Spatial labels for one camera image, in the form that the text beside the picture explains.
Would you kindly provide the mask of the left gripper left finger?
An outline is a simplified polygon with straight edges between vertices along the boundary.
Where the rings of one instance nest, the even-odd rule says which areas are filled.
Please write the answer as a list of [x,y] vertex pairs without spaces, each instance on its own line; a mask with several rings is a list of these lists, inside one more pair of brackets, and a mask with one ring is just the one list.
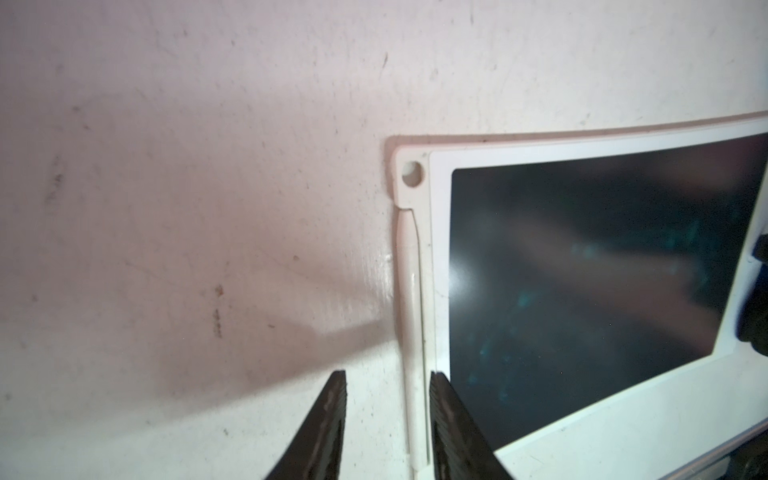
[[338,479],[344,445],[347,379],[333,371],[268,480]]

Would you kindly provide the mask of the white tablet stylus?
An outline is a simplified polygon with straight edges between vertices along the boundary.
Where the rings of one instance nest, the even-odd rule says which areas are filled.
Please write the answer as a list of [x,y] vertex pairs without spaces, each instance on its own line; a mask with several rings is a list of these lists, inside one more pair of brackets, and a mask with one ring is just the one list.
[[424,381],[419,241],[412,210],[397,215],[395,250],[402,326],[409,462],[413,478],[430,465]]

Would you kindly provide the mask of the blue microfibre cloth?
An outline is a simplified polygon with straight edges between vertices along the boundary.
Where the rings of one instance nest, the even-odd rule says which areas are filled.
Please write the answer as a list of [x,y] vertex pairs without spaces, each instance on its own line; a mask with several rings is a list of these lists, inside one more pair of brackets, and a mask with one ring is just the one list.
[[762,234],[752,256],[761,264],[753,288],[739,315],[736,336],[753,350],[767,356],[767,234]]

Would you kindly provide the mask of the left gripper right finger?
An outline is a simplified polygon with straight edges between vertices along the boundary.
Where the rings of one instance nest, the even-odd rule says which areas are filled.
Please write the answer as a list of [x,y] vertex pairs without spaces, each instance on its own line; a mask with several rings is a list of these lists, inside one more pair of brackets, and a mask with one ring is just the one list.
[[436,479],[514,479],[442,372],[430,374],[429,401]]

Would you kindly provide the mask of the white drawing tablet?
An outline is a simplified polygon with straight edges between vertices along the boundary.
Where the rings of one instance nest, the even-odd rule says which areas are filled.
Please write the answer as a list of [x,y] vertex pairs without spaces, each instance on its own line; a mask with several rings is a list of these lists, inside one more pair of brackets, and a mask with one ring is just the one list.
[[736,336],[767,230],[767,117],[403,141],[424,381],[516,479],[672,479],[767,429]]

